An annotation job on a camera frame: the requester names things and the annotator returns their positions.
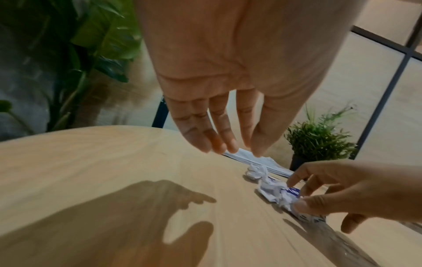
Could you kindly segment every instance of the wooden table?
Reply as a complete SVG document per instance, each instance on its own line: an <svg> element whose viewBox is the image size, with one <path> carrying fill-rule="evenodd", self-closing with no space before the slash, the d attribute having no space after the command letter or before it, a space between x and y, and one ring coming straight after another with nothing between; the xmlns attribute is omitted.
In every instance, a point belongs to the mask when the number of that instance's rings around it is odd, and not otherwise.
<svg viewBox="0 0 422 267"><path fill-rule="evenodd" d="M0 266L421 266L422 235L371 219L297 222L247 166L156 128L81 128L0 144ZM360 266L376 266L363 260Z"/></svg>

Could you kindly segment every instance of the green plant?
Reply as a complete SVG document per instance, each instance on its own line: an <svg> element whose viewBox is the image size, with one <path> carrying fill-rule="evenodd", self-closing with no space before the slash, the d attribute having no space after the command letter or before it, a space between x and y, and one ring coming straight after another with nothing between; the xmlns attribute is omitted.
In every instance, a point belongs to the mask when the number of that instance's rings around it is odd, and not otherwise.
<svg viewBox="0 0 422 267"><path fill-rule="evenodd" d="M352 109L347 106L335 113L328 112L316 121L315 112L306 107L307 121L291 125L284 137L294 153L307 161L348 158L356 144L348 141L348 132L336 127L339 125L337 120Z"/></svg>
<svg viewBox="0 0 422 267"><path fill-rule="evenodd" d="M25 53L37 58L37 46L51 46L51 53L62 58L52 96L41 90L49 105L47 132L71 126L78 106L89 93L93 70L128 82L127 66L140 50L142 36L132 0L85 2L87 9L80 15L72 0L4 0L0 7L0 24L33 39L30 45L23 45ZM7 113L23 126L24 121L11 112L11 103L1 101L10 107ZM28 125L26 128L33 134Z"/></svg>

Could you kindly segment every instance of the crumpled paper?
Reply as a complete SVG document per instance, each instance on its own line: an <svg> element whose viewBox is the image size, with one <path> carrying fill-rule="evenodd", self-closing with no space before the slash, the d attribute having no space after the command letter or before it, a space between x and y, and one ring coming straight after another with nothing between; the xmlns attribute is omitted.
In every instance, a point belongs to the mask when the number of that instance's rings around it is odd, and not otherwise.
<svg viewBox="0 0 422 267"><path fill-rule="evenodd" d="M290 212L302 222L320 223L325 222L325 216L313 216L297 212L293 203L299 199L298 188L289 188L285 182L268 176L267 168L263 165L251 164L246 176L251 180L259 180L258 192L269 202L274 202L278 207Z"/></svg>

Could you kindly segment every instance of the large green leaf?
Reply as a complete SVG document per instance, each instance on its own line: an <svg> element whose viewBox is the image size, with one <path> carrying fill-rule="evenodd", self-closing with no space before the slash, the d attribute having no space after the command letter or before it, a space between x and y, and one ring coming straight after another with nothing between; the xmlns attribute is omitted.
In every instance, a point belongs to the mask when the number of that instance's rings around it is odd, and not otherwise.
<svg viewBox="0 0 422 267"><path fill-rule="evenodd" d="M126 77L126 68L128 64L128 59L111 60L106 59L105 57L99 57L95 68L115 80L127 83L129 81Z"/></svg>
<svg viewBox="0 0 422 267"><path fill-rule="evenodd" d="M9 112L12 109L12 103L7 100L0 100L0 113Z"/></svg>
<svg viewBox="0 0 422 267"><path fill-rule="evenodd" d="M140 49L141 33L132 1L92 1L72 43L111 60L134 58Z"/></svg>

